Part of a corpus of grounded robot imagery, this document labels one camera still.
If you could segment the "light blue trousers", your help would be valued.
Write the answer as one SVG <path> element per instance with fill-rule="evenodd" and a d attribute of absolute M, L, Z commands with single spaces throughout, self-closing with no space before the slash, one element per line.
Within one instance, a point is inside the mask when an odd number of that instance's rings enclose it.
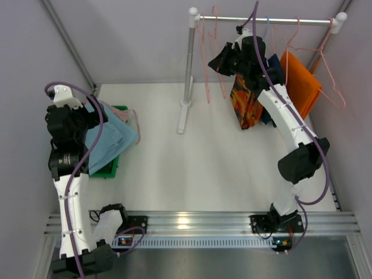
<path fill-rule="evenodd" d="M 137 129 L 119 119 L 111 105 L 103 104 L 108 122 L 103 124 L 102 133 L 88 159 L 89 175 L 93 175 L 117 158 L 138 139 Z"/>

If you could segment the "pink hanger of blue trousers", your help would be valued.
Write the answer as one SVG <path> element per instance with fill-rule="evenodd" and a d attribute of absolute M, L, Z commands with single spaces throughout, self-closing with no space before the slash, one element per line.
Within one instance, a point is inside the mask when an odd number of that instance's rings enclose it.
<path fill-rule="evenodd" d="M 217 28 L 218 10 L 217 10 L 216 5 L 212 7 L 212 15 L 214 16 L 214 29 L 212 33 L 208 32 L 208 38 L 209 38 L 210 46 L 212 48 L 212 53 L 214 54 L 214 56 L 217 56 L 217 54 L 220 53 L 220 45 L 219 45 L 219 40 L 217 37 L 218 35 L 218 28 Z M 220 73 L 217 74 L 217 77 L 219 80 L 222 96 L 224 99 L 226 99 L 227 93 L 226 93 L 224 78 Z"/>

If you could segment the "pink trousers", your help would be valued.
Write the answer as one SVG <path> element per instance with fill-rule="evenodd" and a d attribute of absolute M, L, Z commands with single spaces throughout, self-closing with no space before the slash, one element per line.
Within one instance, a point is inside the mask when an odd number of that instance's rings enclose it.
<path fill-rule="evenodd" d="M 134 116 L 138 134 L 138 139 L 135 143 L 139 144 L 141 140 L 141 131 L 137 112 L 134 109 L 129 109 L 127 106 L 111 106 L 110 108 L 113 110 L 114 114 L 125 123 L 129 121 L 131 116 Z"/>

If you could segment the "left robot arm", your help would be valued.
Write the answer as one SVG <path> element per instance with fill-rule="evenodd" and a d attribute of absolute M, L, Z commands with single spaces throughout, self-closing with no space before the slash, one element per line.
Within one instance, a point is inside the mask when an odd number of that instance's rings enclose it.
<path fill-rule="evenodd" d="M 47 108 L 45 121 L 50 133 L 48 167 L 58 194 L 62 242 L 59 259 L 52 262 L 53 273 L 66 278 L 83 278 L 109 271 L 113 267 L 111 244 L 128 215 L 121 203 L 109 204 L 99 212 L 91 227 L 85 200 L 88 189 L 87 132 L 108 121 L 104 110 L 88 111 L 84 105 Z"/>

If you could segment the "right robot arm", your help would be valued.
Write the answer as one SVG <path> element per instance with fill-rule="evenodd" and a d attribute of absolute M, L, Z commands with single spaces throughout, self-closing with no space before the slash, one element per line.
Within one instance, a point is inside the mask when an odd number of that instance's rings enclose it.
<path fill-rule="evenodd" d="M 277 163 L 282 177 L 277 199 L 264 215 L 251 217 L 256 233 L 292 230 L 302 232 L 296 197 L 303 181 L 321 167 L 330 144 L 307 127 L 291 101 L 280 71 L 265 64 L 266 44 L 243 29 L 235 42 L 227 42 L 208 66 L 216 73 L 234 76 L 231 103 L 243 130 L 253 127 L 262 111 L 268 111 L 282 135 L 288 153 Z"/>

